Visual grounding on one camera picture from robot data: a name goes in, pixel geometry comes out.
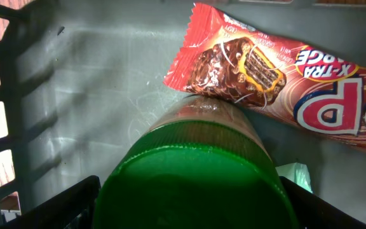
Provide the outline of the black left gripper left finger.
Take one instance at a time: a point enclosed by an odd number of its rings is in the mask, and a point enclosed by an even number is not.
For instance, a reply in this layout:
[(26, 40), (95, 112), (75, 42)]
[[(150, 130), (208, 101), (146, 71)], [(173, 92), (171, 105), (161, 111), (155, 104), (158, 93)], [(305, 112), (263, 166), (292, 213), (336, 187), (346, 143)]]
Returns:
[(99, 177), (89, 176), (0, 229), (92, 229), (100, 189)]

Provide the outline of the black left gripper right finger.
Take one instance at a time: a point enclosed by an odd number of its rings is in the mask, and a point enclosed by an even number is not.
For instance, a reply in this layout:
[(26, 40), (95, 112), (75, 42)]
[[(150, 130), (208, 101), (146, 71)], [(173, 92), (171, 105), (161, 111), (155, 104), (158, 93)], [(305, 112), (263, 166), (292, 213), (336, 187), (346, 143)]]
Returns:
[(280, 176), (280, 181), (294, 208), (299, 228), (366, 229), (365, 223), (342, 212), (291, 180)]

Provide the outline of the green lid jar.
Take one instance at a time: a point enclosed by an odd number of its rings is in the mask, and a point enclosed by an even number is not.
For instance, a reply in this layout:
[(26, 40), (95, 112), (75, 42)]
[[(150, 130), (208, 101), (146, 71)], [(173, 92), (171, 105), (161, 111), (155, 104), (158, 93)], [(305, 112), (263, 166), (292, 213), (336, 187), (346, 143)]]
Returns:
[(236, 106), (189, 96), (129, 149), (94, 228), (297, 228), (273, 162)]

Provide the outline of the white teal wipes pack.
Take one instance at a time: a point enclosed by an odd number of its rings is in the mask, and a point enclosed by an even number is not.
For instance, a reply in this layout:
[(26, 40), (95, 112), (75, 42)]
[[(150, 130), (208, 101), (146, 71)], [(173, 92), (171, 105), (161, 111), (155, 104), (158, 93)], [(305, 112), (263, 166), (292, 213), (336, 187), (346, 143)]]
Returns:
[(283, 176), (306, 191), (312, 193), (311, 179), (307, 165), (302, 163), (290, 163), (276, 167), (279, 176)]

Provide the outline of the red chocolate bar wrapper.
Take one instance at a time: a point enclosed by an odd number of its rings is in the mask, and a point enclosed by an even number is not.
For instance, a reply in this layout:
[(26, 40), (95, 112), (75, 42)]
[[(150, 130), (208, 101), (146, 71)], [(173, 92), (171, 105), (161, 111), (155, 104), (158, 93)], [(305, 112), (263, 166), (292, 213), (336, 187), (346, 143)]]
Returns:
[(366, 67), (196, 3), (164, 84), (366, 151)]

